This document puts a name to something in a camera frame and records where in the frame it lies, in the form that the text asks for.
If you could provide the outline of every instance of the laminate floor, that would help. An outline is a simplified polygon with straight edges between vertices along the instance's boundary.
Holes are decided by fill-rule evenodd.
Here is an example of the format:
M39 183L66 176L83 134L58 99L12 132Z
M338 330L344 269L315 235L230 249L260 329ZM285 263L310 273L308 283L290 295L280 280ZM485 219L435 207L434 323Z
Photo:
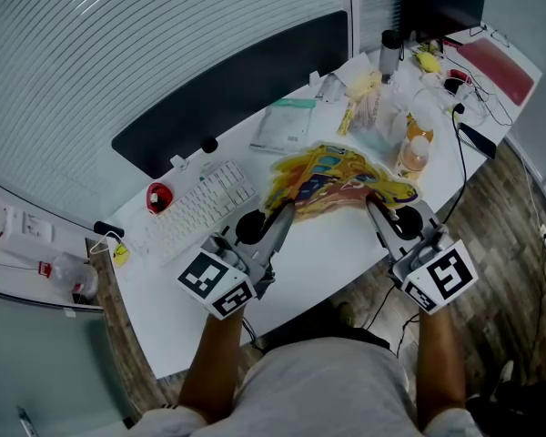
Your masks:
M546 200L532 186L540 220L546 224ZM447 215L450 204L440 211L440 217ZM509 359L516 361L522 381L546 378L546 283L542 275L546 258L521 162L507 145L502 144L496 160L488 161L468 182L448 226L454 238L464 241L480 274L475 286L452 303L465 350L468 392L491 389ZM100 274L97 301L105 309L116 361L133 403L140 412L176 403L184 372L159 381L154 378L129 323L107 254L97 255L92 263ZM330 301L334 305L350 302L357 314L356 325L368 325L392 286L385 276L387 268L386 260L382 261ZM411 301L393 290L370 331L396 350L404 321L416 312ZM418 339L419 325L410 324L399 357L411 378ZM243 349L239 379L260 356L250 346Z

